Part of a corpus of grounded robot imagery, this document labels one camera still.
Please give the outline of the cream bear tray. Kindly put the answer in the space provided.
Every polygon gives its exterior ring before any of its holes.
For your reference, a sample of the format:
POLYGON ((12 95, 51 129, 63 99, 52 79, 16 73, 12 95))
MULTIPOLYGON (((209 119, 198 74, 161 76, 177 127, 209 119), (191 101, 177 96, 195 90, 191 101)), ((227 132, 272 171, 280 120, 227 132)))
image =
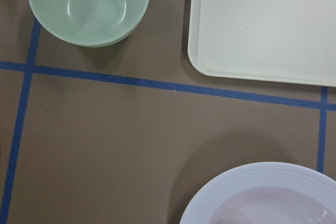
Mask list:
POLYGON ((188 58, 212 77, 335 86, 335 0, 191 0, 188 58))

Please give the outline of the white round plate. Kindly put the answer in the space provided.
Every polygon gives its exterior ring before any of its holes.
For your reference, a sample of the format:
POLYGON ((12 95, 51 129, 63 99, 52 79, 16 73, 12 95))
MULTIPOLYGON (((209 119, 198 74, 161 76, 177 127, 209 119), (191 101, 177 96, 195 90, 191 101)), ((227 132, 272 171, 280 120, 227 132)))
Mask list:
POLYGON ((180 223, 335 223, 335 180, 289 163, 238 166, 206 183, 180 223))

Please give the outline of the mint green bowl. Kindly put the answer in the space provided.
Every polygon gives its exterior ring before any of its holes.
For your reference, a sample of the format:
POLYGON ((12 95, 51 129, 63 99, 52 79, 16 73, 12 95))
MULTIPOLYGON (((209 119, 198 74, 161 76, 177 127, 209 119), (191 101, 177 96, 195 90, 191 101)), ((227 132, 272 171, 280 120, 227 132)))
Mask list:
POLYGON ((29 0, 39 23, 55 37, 81 47, 105 47, 129 36, 149 0, 29 0))

